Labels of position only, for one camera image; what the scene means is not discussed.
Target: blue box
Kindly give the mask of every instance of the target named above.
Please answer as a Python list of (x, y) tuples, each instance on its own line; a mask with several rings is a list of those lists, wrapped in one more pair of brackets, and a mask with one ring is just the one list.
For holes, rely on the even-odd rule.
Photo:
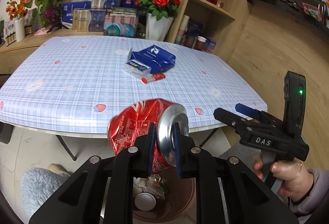
[(139, 52), (131, 51), (128, 60), (138, 60), (151, 67), (151, 74), (162, 73), (175, 65), (176, 56), (156, 45)]
[(66, 27), (72, 27), (74, 9), (90, 9), (91, 1), (68, 2), (63, 4), (62, 22)]

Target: checkered tablecloth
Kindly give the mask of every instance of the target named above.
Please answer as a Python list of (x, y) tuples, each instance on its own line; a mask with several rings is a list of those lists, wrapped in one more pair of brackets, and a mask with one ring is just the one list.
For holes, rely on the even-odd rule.
[[(149, 84), (123, 70), (132, 48), (157, 45), (176, 56), (166, 78)], [(0, 89), (0, 120), (44, 130), (104, 134), (109, 120), (135, 102), (182, 104), (189, 128), (219, 124), (213, 111), (243, 103), (267, 110), (260, 96), (219, 57), (167, 42), (112, 36), (54, 37)]]

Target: shelf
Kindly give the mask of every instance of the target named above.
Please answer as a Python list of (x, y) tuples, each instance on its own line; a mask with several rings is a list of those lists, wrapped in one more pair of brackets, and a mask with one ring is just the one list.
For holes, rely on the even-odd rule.
[(220, 8), (220, 7), (214, 5), (214, 4), (212, 4), (212, 3), (210, 3), (206, 0), (190, 0), (190, 1), (192, 3), (195, 3), (199, 6), (202, 6), (202, 7), (206, 8), (206, 9), (209, 9), (209, 10), (215, 12), (215, 13), (225, 15), (225, 16), (235, 20), (235, 17), (232, 16), (230, 13), (226, 12), (224, 9), (222, 9), (222, 8)]

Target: bottle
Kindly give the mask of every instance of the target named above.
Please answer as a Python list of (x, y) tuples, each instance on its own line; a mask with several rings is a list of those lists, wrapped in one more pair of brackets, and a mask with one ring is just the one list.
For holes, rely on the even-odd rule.
[(216, 6), (219, 6), (220, 8), (223, 8), (225, 0), (217, 0)]

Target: gift box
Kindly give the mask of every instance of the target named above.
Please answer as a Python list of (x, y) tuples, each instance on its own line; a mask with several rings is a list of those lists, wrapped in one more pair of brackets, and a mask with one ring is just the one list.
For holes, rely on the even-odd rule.
[(138, 60), (151, 68), (151, 74), (163, 73), (175, 65), (176, 56), (156, 45), (139, 52), (130, 51), (128, 60)]

